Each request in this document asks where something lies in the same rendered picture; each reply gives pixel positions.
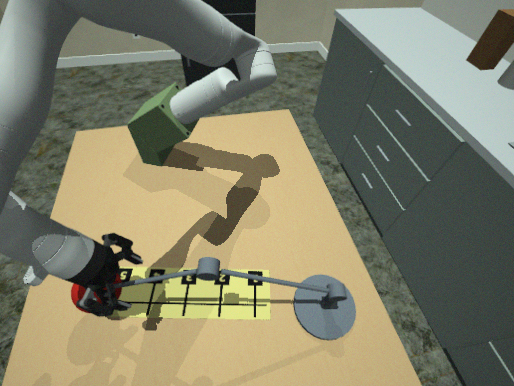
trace red object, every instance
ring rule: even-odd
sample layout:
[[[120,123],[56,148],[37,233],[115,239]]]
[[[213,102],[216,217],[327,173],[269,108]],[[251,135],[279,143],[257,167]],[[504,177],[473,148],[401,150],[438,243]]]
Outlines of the red object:
[[[114,281],[114,283],[115,284],[116,283],[121,283],[121,277],[120,277],[120,275],[118,273],[116,274],[116,280]],[[80,311],[85,312],[87,314],[90,314],[90,312],[84,311],[82,308],[77,306],[78,301],[80,299],[82,299],[82,297],[84,296],[85,293],[86,293],[86,289],[84,287],[82,287],[79,284],[73,284],[73,287],[71,287],[71,300],[72,300],[73,304],[75,304],[75,307],[77,307]],[[116,295],[116,299],[119,299],[120,295],[121,295],[121,288],[116,288],[114,290],[114,295]],[[96,293],[95,293],[95,298],[100,303],[102,302],[100,300],[100,298],[96,295]]]

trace baseboard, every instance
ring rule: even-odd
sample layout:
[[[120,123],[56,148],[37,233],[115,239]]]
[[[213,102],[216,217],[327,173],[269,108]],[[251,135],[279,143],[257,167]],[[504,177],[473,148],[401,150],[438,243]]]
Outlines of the baseboard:
[[[279,43],[269,44],[272,54],[287,52],[317,51],[327,60],[328,50],[321,42]],[[103,66],[107,64],[123,64],[138,62],[156,62],[159,60],[180,60],[180,54],[175,50],[130,52],[125,54],[107,54],[90,56],[71,56],[59,58],[57,68]]]

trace gray disc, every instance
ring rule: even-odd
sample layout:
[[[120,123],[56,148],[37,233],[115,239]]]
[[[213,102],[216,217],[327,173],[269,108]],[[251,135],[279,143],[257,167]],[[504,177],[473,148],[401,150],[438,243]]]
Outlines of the gray disc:
[[[326,287],[328,283],[334,282],[339,280],[326,275],[314,275],[302,284]],[[338,301],[337,308],[324,309],[321,300],[326,295],[324,292],[298,288],[294,295],[294,312],[298,322],[309,334],[319,339],[334,340],[352,328],[356,316],[355,302],[346,287],[346,300]]]

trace floor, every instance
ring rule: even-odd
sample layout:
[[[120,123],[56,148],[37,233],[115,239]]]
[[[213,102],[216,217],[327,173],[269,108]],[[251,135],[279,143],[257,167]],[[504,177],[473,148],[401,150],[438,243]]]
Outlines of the floor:
[[[422,384],[461,385],[313,117],[325,60],[317,52],[273,59],[278,74],[273,85],[209,116],[291,111]],[[173,82],[185,87],[181,61],[58,69],[50,114],[12,191],[50,215],[75,132],[126,125],[146,100]],[[0,383],[28,293],[22,281],[26,269],[0,254]]]

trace metal rod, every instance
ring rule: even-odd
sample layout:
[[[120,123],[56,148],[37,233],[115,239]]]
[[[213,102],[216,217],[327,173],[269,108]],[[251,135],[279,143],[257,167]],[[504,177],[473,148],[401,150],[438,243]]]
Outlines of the metal rod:
[[[138,280],[127,281],[125,283],[117,283],[114,285],[114,288],[129,287],[131,285],[138,285],[138,284],[145,284],[145,283],[155,283],[157,281],[168,280],[168,279],[173,279],[175,277],[189,276],[189,275],[195,275],[195,274],[196,274],[196,269],[190,269],[189,271],[169,273],[167,275],[149,277],[148,279],[138,279]]]
[[[248,273],[234,272],[234,271],[230,271],[228,269],[222,269],[221,270],[221,274],[222,275],[228,275],[228,276],[242,277],[244,279],[253,279],[253,280],[257,280],[257,281],[266,281],[268,283],[273,283],[273,284],[288,285],[290,287],[297,287],[297,288],[307,289],[307,290],[311,290],[311,291],[325,292],[327,294],[329,292],[328,287],[323,288],[323,287],[318,287],[316,285],[309,285],[309,284],[302,284],[302,283],[293,283],[292,281],[285,281],[285,280],[280,280],[280,279],[272,279],[271,277],[262,277],[262,276],[258,276],[258,275],[250,275]]]

